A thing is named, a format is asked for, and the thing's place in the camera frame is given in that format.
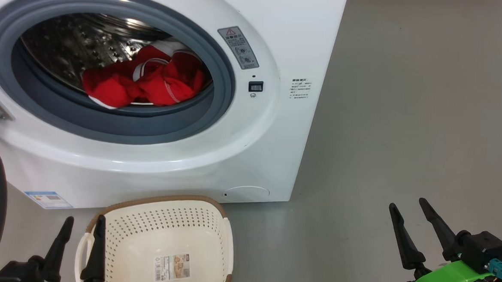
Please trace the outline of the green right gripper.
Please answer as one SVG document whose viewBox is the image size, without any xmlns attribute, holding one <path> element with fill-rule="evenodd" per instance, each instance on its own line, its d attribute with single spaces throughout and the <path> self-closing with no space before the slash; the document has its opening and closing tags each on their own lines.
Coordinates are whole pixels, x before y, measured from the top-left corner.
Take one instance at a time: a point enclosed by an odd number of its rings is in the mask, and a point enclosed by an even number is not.
<svg viewBox="0 0 502 282">
<path fill-rule="evenodd" d="M 419 205 L 424 213 L 426 220 L 431 223 L 437 239 L 443 248 L 443 258 L 445 261 L 452 261 L 435 271 L 429 271 L 424 267 L 426 258 L 413 244 L 406 228 L 404 227 L 404 218 L 397 209 L 395 203 L 389 204 L 390 217 L 395 233 L 396 243 L 399 251 L 399 257 L 404 269 L 415 271 L 415 281 L 413 282 L 477 282 L 485 280 L 486 277 L 494 276 L 502 279 L 502 262 L 490 262 L 485 266 L 487 273 L 478 274 L 470 266 L 456 261 L 457 252 L 455 248 L 456 234 L 445 223 L 440 215 L 434 210 L 425 198 L 419 198 Z"/>
</svg>

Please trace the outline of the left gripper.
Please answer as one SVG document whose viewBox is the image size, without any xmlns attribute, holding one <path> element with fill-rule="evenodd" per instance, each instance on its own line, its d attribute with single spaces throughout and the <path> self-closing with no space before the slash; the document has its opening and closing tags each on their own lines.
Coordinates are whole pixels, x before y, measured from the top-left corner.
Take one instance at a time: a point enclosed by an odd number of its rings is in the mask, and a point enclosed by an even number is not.
<svg viewBox="0 0 502 282">
<path fill-rule="evenodd" d="M 74 218 L 67 217 L 45 259 L 34 255 L 28 261 L 10 261 L 0 270 L 0 282 L 60 282 L 60 265 L 73 231 Z M 93 245 L 80 279 L 82 282 L 104 282 L 106 272 L 106 218 L 99 215 L 93 231 Z"/>
</svg>

